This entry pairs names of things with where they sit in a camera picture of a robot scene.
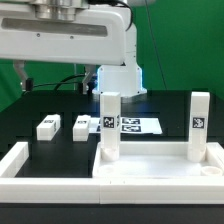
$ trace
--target black table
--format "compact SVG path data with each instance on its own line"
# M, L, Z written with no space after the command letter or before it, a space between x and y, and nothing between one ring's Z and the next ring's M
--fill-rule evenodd
M121 116L159 118L163 134L122 134L123 141L187 141L190 93L148 92L147 99L122 104ZM224 144L224 101L211 95L208 141ZM38 142L36 126L48 114L60 114L62 127L51 142ZM72 141L78 115L99 117L99 101L73 91L25 94L0 113L0 153L28 141L30 158L17 177L91 178L99 134ZM223 223L224 205L64 205L0 204L1 223Z

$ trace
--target white box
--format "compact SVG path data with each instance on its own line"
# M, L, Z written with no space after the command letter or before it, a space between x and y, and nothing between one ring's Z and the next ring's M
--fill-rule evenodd
M58 114L48 115L37 126L37 140L51 141L61 127L61 117Z
M78 116L73 126L73 141L87 141L91 117L88 115Z

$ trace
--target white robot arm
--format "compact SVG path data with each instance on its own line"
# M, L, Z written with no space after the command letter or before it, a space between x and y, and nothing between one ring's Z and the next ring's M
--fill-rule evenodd
M95 94L118 91L130 98L146 92L131 10L120 7L145 1L17 1L27 4L0 3L0 58L104 65Z

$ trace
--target white pillar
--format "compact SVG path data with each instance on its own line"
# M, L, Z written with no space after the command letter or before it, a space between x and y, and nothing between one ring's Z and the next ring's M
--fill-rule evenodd
M188 160L205 159L210 94L193 92L191 95Z
M100 95L101 157L119 159L121 97L117 92Z

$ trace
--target cable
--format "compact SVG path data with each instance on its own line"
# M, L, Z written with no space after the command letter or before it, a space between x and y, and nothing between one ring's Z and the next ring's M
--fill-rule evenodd
M104 0L104 1L89 0L89 4L93 4L93 5L108 4L108 5L111 5L111 6L115 6L115 5L121 4L125 8L128 8L130 10L130 12L131 12L130 23L128 25L128 28L125 31L128 31L131 28L131 25L132 25L133 20L134 20L134 13L133 13L131 7L128 4L126 4L125 2L122 2L122 1L119 1L119 0Z
M80 83L80 82L52 82L52 83L44 83L44 84L38 84L34 85L33 88L39 88L42 86L55 86L55 85L67 85L67 84L73 84L73 83Z
M159 70L160 70L160 73L161 73L161 76L162 76L162 79L163 79L163 84L164 84L165 90L167 90L167 85L166 85L166 81L165 81L165 77L164 77L164 72L163 72L163 68L162 68L162 65L161 65L161 60L160 60L160 57L159 57L159 52L158 52L155 36L154 36L154 33L153 33L153 29L152 29L151 16L150 16L150 11L149 11L149 6L148 6L147 0L145 0L145 6L146 6L147 15L148 15L149 31L151 33L154 50L155 50L157 61L158 61L158 64L159 64Z
M63 80L61 80L60 83L58 83L58 84L54 87L54 90L58 90L59 87L60 87L61 85L63 85L63 84L61 84L61 83L64 83L64 82L67 82L67 81L69 81L69 80L71 80L71 79L76 79L76 78L79 78L79 77L85 77L85 75L71 75L71 76L69 76L69 77L67 77L67 78L65 78L65 79L63 79Z

